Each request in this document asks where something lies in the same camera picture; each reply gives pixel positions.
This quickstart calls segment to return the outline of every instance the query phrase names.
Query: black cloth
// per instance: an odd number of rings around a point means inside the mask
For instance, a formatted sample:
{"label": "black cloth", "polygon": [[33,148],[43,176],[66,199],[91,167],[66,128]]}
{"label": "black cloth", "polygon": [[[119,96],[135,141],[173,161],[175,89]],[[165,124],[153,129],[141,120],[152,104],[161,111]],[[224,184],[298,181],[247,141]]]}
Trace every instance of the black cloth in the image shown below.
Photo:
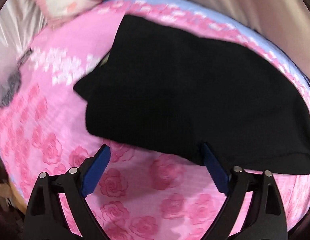
{"label": "black cloth", "polygon": [[274,66],[239,44],[125,16],[108,62],[74,90],[88,131],[203,165],[310,174],[310,115]]}

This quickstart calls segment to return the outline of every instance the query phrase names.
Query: clear plastic sheet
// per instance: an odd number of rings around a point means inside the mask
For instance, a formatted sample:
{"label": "clear plastic sheet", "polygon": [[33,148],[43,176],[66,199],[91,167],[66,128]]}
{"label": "clear plastic sheet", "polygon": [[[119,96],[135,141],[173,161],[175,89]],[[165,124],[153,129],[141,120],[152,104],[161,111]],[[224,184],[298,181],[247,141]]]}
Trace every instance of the clear plastic sheet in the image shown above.
{"label": "clear plastic sheet", "polygon": [[0,105],[16,80],[19,60],[46,20],[33,0],[7,0],[0,12]]}

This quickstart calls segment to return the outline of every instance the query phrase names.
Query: blue gripper pad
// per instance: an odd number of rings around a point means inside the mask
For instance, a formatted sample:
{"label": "blue gripper pad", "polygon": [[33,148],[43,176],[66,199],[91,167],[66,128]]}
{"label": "blue gripper pad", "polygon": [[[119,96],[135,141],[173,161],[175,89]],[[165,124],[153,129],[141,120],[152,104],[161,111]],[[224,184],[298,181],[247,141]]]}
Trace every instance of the blue gripper pad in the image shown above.
{"label": "blue gripper pad", "polygon": [[111,160],[111,149],[105,145],[97,152],[99,155],[83,177],[82,196],[92,194]]}
{"label": "blue gripper pad", "polygon": [[229,176],[224,171],[223,167],[206,143],[201,144],[200,150],[204,156],[204,164],[209,174],[211,175],[218,191],[228,195],[228,184],[230,181]]}

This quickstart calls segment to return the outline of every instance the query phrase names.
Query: pink rose pattern fabric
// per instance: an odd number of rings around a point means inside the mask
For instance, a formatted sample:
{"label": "pink rose pattern fabric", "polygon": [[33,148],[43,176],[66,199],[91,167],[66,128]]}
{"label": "pink rose pattern fabric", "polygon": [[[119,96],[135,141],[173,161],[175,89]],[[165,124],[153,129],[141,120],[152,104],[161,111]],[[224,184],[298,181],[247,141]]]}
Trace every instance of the pink rose pattern fabric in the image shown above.
{"label": "pink rose pattern fabric", "polygon": [[[32,47],[46,54],[34,56],[21,68],[21,89],[10,107],[0,110],[1,158],[20,194],[28,200],[40,172],[63,174],[107,144],[111,161],[87,203],[110,239],[199,240],[225,201],[206,168],[177,156],[90,135],[85,129],[86,104],[72,90],[80,76],[72,76],[70,85],[52,82],[55,70],[62,71],[61,57],[77,57],[76,73],[82,75],[94,67],[110,50],[125,13],[255,50],[296,86],[310,111],[309,91],[273,53],[263,51],[233,26],[177,6],[113,0],[58,30],[45,29],[35,37]],[[57,49],[62,56],[56,54],[49,60],[43,56],[50,51],[57,53]],[[309,208],[310,175],[275,175],[275,179],[291,229]],[[247,194],[232,234],[241,229],[250,198]],[[60,199],[70,229],[79,234],[65,195],[60,194]]]}

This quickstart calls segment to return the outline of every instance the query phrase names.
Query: rose print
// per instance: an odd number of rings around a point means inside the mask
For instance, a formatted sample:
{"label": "rose print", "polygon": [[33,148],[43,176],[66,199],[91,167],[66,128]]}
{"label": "rose print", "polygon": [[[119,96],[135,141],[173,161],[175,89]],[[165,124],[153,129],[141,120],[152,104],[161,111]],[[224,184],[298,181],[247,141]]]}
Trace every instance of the rose print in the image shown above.
{"label": "rose print", "polygon": [[134,238],[124,229],[112,226],[105,230],[111,240],[134,240]]}
{"label": "rose print", "polygon": [[28,157],[30,156],[30,141],[27,139],[24,139],[22,144],[21,144],[21,154],[25,159],[28,159]]}
{"label": "rose print", "polygon": [[291,201],[291,198],[292,198],[292,190],[291,189],[287,189],[287,191],[285,192],[285,196],[282,196],[282,203],[283,203],[284,207],[289,205],[289,202]]}
{"label": "rose print", "polygon": [[180,194],[173,194],[169,199],[163,200],[161,204],[162,218],[181,218],[184,213],[184,197]]}
{"label": "rose print", "polygon": [[9,143],[9,141],[7,141],[5,143],[5,146],[3,148],[3,154],[5,157],[8,157],[10,155],[10,143]]}
{"label": "rose print", "polygon": [[23,126],[20,126],[16,132],[16,143],[19,145],[21,141],[24,139],[24,128]]}
{"label": "rose print", "polygon": [[83,163],[83,161],[88,157],[89,156],[87,150],[79,146],[74,151],[71,152],[68,158],[68,163],[72,167],[79,167]]}
{"label": "rose print", "polygon": [[11,103],[11,108],[15,113],[19,113],[21,109],[23,109],[24,98],[19,97],[18,95],[13,98]]}
{"label": "rose print", "polygon": [[205,229],[197,228],[185,240],[201,240],[205,232]]}
{"label": "rose print", "polygon": [[70,206],[68,205],[68,200],[66,199],[66,197],[65,196],[63,196],[62,198],[61,198],[61,204],[62,204],[62,206],[64,207],[64,210],[66,211],[66,212],[71,212],[71,209],[70,209]]}
{"label": "rose print", "polygon": [[109,142],[111,148],[111,162],[125,162],[134,157],[134,149],[129,146],[114,141]]}
{"label": "rose print", "polygon": [[30,104],[32,100],[38,96],[40,92],[40,87],[38,84],[35,84],[28,93],[28,103]]}
{"label": "rose print", "polygon": [[15,151],[15,132],[14,132],[13,126],[10,126],[7,129],[7,139],[8,139],[11,149]]}
{"label": "rose print", "polygon": [[119,170],[111,168],[105,172],[99,181],[101,192],[108,197],[126,196],[128,182],[121,175]]}
{"label": "rose print", "polygon": [[33,130],[32,145],[35,148],[41,149],[43,143],[44,143],[44,135],[43,135],[43,132],[42,132],[42,127],[40,125],[38,125]]}
{"label": "rose print", "polygon": [[19,188],[21,189],[21,191],[23,193],[23,197],[25,199],[29,199],[31,196],[32,187],[27,185],[24,181],[21,181]]}
{"label": "rose print", "polygon": [[149,174],[153,181],[153,188],[165,190],[179,186],[183,181],[185,169],[175,162],[176,156],[162,154],[153,162]]}
{"label": "rose print", "polygon": [[100,226],[103,227],[104,221],[96,214],[96,212],[94,210],[92,210],[92,213],[93,213],[94,217],[96,218],[97,222],[100,224]]}
{"label": "rose print", "polygon": [[12,126],[12,118],[14,116],[14,112],[13,111],[10,111],[7,116],[5,117],[4,119],[4,126],[5,127],[10,127]]}
{"label": "rose print", "polygon": [[158,233],[158,225],[154,217],[134,218],[129,229],[142,238],[148,239]]}
{"label": "rose print", "polygon": [[129,218],[129,211],[119,201],[102,206],[101,212],[106,222],[112,222],[119,227],[123,227],[125,220]]}
{"label": "rose print", "polygon": [[50,176],[53,176],[53,173],[48,169],[48,168],[45,168],[43,170],[43,172],[46,172],[47,174],[49,174]]}
{"label": "rose print", "polygon": [[68,222],[68,227],[70,228],[71,232],[78,235],[79,229],[78,229],[76,222],[75,222],[75,220],[71,214],[66,216],[66,221]]}
{"label": "rose print", "polygon": [[201,194],[194,204],[189,207],[189,218],[193,225],[213,221],[217,215],[216,204],[211,195]]}
{"label": "rose print", "polygon": [[21,181],[23,181],[28,186],[34,186],[35,179],[32,178],[30,169],[28,168],[27,164],[23,164],[20,166],[20,174]]}
{"label": "rose print", "polygon": [[47,100],[46,98],[42,98],[37,104],[35,110],[35,121],[43,120],[46,114],[47,114]]}
{"label": "rose print", "polygon": [[54,168],[54,175],[60,175],[66,173],[66,167],[60,164],[58,167]]}
{"label": "rose print", "polygon": [[62,145],[57,140],[56,135],[51,133],[42,146],[43,162],[47,164],[57,164],[61,161]]}
{"label": "rose print", "polygon": [[14,152],[14,163],[16,166],[26,165],[26,156],[21,152],[21,147],[18,147]]}
{"label": "rose print", "polygon": [[21,114],[20,123],[25,124],[28,120],[28,107],[26,107]]}
{"label": "rose print", "polygon": [[0,133],[3,132],[4,127],[5,127],[4,118],[0,117]]}

